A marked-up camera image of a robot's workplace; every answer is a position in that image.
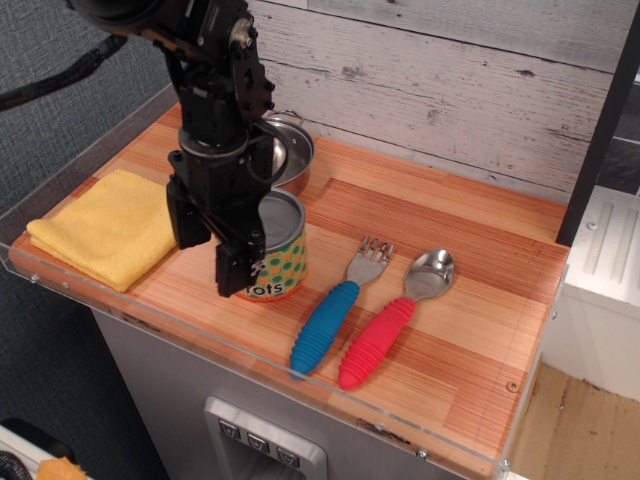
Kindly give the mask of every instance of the fork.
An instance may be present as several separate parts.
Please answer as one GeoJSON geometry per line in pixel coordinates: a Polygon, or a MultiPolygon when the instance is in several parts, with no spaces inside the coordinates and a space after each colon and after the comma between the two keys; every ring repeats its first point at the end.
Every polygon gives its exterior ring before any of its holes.
{"type": "Polygon", "coordinates": [[[379,239],[370,242],[371,236],[367,236],[349,264],[346,281],[329,292],[302,327],[291,351],[292,370],[306,375],[318,366],[356,302],[360,287],[375,280],[389,263],[393,244],[384,242],[376,251],[379,239]]]}

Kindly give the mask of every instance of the white appliance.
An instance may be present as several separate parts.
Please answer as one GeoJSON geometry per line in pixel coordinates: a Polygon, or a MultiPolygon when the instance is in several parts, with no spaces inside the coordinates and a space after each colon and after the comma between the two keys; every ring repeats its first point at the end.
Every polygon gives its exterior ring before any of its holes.
{"type": "Polygon", "coordinates": [[[596,187],[542,341],[542,361],[640,400],[640,197],[596,187]]]}

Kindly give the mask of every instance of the food can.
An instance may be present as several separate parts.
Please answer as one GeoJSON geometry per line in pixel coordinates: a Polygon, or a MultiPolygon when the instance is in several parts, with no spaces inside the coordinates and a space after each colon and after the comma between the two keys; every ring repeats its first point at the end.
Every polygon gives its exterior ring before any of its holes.
{"type": "Polygon", "coordinates": [[[270,302],[295,292],[307,273],[307,245],[302,202],[291,193],[273,188],[258,207],[265,232],[265,268],[256,284],[237,293],[254,302],[270,302]]]}

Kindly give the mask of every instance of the red spoon handle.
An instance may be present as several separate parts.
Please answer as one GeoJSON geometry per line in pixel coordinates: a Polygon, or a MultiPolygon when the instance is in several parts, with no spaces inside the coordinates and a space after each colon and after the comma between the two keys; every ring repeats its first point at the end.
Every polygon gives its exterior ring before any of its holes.
{"type": "Polygon", "coordinates": [[[342,389],[357,387],[375,372],[415,309],[411,298],[401,297],[371,320],[342,359],[338,379],[342,389]]]}

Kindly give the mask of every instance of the blue fork handle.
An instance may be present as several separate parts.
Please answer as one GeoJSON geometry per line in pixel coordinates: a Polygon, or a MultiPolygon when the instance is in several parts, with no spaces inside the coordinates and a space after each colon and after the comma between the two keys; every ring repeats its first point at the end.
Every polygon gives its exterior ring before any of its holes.
{"type": "Polygon", "coordinates": [[[322,361],[360,293],[360,286],[347,280],[333,287],[302,327],[293,350],[291,369],[308,374],[322,361]]]}

